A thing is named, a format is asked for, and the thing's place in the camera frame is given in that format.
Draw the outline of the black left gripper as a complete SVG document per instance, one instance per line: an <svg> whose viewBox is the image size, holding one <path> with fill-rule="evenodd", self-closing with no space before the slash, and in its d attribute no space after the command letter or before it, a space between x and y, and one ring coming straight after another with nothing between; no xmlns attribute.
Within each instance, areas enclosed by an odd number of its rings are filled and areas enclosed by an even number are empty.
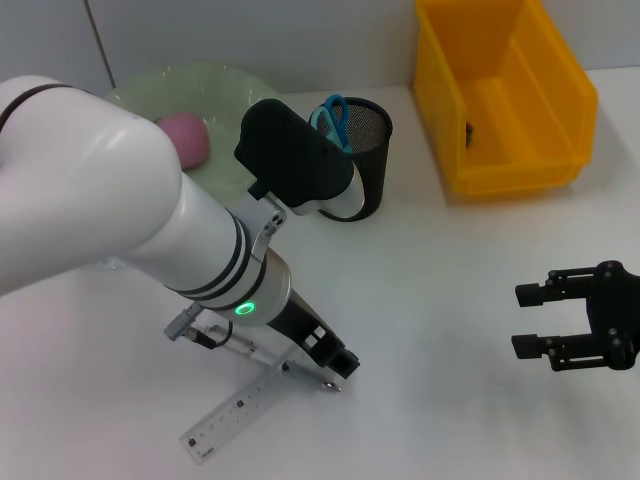
<svg viewBox="0 0 640 480"><path fill-rule="evenodd" d="M282 311L267 325L301 347L316 363L348 379L359 367L359 358L319 315L292 290Z"/></svg>

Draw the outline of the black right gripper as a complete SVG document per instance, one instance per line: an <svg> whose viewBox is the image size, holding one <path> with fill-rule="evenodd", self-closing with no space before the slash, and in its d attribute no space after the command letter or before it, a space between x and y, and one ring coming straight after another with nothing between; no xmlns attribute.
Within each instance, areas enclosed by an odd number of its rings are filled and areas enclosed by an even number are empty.
<svg viewBox="0 0 640 480"><path fill-rule="evenodd" d="M514 335L518 359L547 356L555 372L608 366L631 369L639 354L639 277L621 262L608 260L595 267L551 270L543 284L515 287L520 307L587 298L592 334Z"/></svg>

